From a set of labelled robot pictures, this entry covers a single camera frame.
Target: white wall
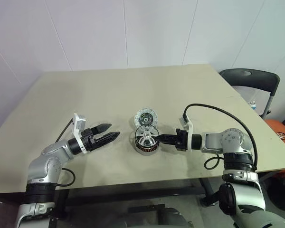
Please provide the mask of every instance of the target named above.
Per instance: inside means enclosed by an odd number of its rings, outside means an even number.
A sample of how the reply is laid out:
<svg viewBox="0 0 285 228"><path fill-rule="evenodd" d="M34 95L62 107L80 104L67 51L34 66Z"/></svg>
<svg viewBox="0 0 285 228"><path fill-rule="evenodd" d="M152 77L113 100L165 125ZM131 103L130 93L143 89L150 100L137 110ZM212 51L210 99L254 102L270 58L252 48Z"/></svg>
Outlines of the white wall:
<svg viewBox="0 0 285 228"><path fill-rule="evenodd" d="M192 63L277 73L283 120L285 0L0 0L0 126L45 71Z"/></svg>

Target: black chair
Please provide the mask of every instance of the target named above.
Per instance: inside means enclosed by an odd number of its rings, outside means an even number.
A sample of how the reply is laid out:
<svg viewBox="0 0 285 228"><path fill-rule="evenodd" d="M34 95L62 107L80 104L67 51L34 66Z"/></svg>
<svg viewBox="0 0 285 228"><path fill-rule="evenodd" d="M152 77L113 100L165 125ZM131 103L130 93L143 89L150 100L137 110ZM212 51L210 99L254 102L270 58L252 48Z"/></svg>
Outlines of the black chair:
<svg viewBox="0 0 285 228"><path fill-rule="evenodd" d="M270 92L265 110L261 115L261 118L265 119L270 113L268 109L280 82L278 75L253 69L227 69L221 71L220 75L232 86L246 86Z"/></svg>

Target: robotic arm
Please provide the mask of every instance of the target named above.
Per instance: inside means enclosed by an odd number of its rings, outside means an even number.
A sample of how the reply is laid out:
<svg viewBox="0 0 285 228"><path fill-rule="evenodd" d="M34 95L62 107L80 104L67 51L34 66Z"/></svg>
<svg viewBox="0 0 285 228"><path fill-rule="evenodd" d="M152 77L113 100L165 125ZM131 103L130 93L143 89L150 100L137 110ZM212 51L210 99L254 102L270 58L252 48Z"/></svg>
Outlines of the robotic arm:
<svg viewBox="0 0 285 228"><path fill-rule="evenodd" d="M193 124L186 111L191 106L203 106L223 112L237 120L247 131L231 128L221 133L193 134ZM186 130L176 129L176 135L162 134L157 140L170 145L175 145L179 151L200 150L203 153L216 154L217 157L207 160L206 169L213 169L218 165L219 159L224 160L223 180L217 192L203 199L209 206L219 201L220 209L234 220L235 228L285 228L285 219L265 211L265 200L259 184L257 169L257 148L249 129L235 116L226 111L205 104L190 104L183 114ZM207 168L206 164L212 159L217 159L217 164Z"/></svg>
<svg viewBox="0 0 285 228"><path fill-rule="evenodd" d="M49 145L29 165L26 192L18 210L16 228L32 227L32 223L34 228L56 227L56 220L48 216L55 207L55 188L70 186L75 181L74 173L64 169L63 165L72 160L74 155L95 150L114 141L119 135L119 132L111 132L95 138L95 135L105 132L111 124L103 123L97 127L85 129L86 119L77 114L72 122L74 138ZM61 170L73 174L74 179L70 184L57 183Z"/></svg>

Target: beige tabletop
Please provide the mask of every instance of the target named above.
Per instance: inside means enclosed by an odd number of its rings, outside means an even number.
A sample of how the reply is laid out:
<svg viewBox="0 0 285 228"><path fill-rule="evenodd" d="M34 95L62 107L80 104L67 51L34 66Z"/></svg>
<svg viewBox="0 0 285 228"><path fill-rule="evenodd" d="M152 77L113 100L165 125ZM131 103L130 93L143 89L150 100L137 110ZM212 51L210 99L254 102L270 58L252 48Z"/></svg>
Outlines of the beige tabletop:
<svg viewBox="0 0 285 228"><path fill-rule="evenodd" d="M138 110L154 109L159 132L173 134L181 128L179 118L190 103L225 109L248 126L257 143L257 171L285 168L285 144L210 65L55 72L33 85L0 128L0 192L25 190L30 162L55 141L74 112L87 118L86 127L111 123L108 132L121 134L65 166L76 174L71 188L220 176L223 163L204 169L212 155L200 151L179 152L161 144L154 155L143 156L133 148ZM214 110L192 107L187 114L195 133L243 130ZM68 129L63 138L70 137ZM69 176L62 173L60 179L66 183Z"/></svg>

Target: water bottle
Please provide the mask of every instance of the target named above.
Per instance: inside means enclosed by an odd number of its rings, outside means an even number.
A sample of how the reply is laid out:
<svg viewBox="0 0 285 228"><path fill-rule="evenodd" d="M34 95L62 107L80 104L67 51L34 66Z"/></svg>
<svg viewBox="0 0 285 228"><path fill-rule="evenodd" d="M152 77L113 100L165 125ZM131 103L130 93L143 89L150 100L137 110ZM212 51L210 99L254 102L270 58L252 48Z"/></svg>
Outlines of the water bottle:
<svg viewBox="0 0 285 228"><path fill-rule="evenodd" d="M251 107L253 110L255 110L255 108L257 107L257 106L256 106L256 101L250 101L248 104L250 105L250 107Z"/></svg>

